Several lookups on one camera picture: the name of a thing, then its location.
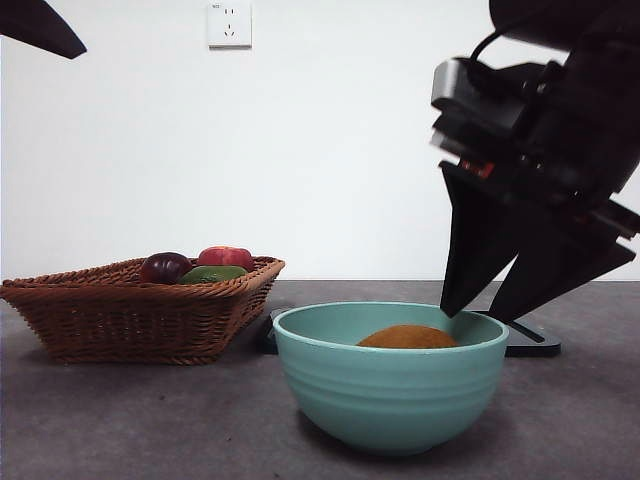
gray table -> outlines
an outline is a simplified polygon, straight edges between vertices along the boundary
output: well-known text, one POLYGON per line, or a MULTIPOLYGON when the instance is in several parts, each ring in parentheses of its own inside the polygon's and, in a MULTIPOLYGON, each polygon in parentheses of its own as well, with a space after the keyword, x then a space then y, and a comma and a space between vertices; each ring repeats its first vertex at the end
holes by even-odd
MULTIPOLYGON (((278 281, 267 307, 437 303, 440 289, 278 281)), ((640 478, 639 283, 592 283, 539 309, 529 320, 561 337, 563 354, 508 358, 474 426, 404 459, 352 451, 311 424, 278 357, 254 348, 261 321, 210 366, 60 366, 2 312, 4 480, 640 478)))

green mango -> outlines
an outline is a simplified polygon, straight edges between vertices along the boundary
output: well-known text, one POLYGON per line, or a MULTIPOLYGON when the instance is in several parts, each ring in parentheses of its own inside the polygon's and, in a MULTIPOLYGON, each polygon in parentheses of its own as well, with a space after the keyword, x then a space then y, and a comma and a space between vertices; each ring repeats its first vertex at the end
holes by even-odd
POLYGON ((246 275, 247 271, 235 265, 201 265, 186 273, 178 283, 194 285, 197 283, 223 282, 246 275))

brown basket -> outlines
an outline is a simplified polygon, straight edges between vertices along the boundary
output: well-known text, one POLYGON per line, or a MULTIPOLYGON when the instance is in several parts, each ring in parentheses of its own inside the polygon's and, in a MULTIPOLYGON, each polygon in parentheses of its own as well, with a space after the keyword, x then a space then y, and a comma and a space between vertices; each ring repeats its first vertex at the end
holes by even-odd
POLYGON ((0 298, 58 362, 214 362, 264 309, 284 262, 254 257, 242 277, 199 285, 140 283, 144 258, 77 272, 5 280, 0 298))

ceramic bowl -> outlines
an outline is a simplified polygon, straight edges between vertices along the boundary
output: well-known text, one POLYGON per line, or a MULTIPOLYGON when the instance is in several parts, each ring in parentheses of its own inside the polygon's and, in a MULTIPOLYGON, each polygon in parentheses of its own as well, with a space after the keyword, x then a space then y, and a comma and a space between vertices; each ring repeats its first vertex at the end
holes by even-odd
POLYGON ((360 450, 411 455, 452 439, 485 410, 504 362, 508 328, 485 315, 448 318, 433 305, 340 302, 274 320, 286 381, 318 427, 360 450), (459 346, 359 347, 398 324, 444 330, 459 346))

black object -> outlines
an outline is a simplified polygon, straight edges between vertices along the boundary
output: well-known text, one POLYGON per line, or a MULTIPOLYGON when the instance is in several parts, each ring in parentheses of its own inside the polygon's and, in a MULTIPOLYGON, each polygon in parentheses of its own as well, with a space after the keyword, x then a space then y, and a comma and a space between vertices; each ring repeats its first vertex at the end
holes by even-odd
POLYGON ((278 345, 276 344, 276 334, 273 329, 273 321, 275 318, 293 307, 282 307, 272 310, 267 319, 262 323, 256 336, 256 346, 258 351, 268 355, 278 354, 278 345))
MULTIPOLYGON (((489 315, 486 311, 477 311, 489 315)), ((509 340, 505 357, 555 357, 562 352, 560 340, 523 319, 507 324, 509 340)))
MULTIPOLYGON (((635 257, 640 217, 610 200, 640 158, 640 2, 492 0, 496 31, 570 49, 564 65, 435 72, 433 143, 453 215, 441 308, 453 316, 515 259, 489 314, 509 323, 635 257)), ((495 33, 488 37, 495 38, 495 33)))
POLYGON ((69 25, 43 0, 2 0, 0 34, 67 58, 87 51, 69 25))

